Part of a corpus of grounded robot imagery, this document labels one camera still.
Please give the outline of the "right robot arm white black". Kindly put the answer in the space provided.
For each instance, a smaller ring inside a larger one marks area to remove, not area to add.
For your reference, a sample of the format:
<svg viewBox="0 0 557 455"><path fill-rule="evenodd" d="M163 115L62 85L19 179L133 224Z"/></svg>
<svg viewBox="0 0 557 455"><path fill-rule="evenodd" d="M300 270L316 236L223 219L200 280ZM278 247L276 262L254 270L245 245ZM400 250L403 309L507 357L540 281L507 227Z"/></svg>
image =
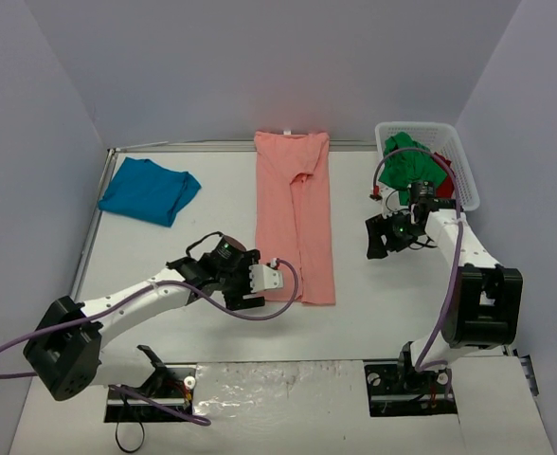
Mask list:
<svg viewBox="0 0 557 455"><path fill-rule="evenodd" d="M438 197L428 181L408 191L406 208L375 215L365 225L370 260L401 252L425 237L450 267L434 328L405 344L395 369L398 385L417 391L430 373L444 373L455 360L514 342L524 281L518 269L503 265L482 245L457 198Z"/></svg>

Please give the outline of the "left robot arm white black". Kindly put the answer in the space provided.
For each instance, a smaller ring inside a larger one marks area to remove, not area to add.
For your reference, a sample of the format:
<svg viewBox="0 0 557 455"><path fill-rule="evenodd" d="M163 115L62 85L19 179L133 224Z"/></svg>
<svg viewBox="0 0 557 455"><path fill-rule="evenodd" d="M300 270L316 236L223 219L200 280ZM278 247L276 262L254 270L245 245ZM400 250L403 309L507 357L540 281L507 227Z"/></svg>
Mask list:
<svg viewBox="0 0 557 455"><path fill-rule="evenodd" d="M119 369L102 359L104 347L116 337L215 292L222 294L231 312L262 306L262 292L283 286L275 266L263 264L258 250L223 236L200 258L186 255L169 262L147 280L115 294L83 302L70 297L53 301L24 356L55 400L70 399L91 384L117 381Z"/></svg>

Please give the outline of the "pink t shirt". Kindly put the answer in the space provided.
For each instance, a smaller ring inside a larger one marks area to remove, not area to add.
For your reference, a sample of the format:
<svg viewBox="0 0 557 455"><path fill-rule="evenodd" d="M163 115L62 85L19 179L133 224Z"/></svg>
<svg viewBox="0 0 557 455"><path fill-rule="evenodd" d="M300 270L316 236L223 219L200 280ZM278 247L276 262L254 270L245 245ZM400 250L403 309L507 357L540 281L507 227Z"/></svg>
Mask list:
<svg viewBox="0 0 557 455"><path fill-rule="evenodd" d="M304 304L336 304L332 259L330 137L258 131L256 248L289 262Z"/></svg>

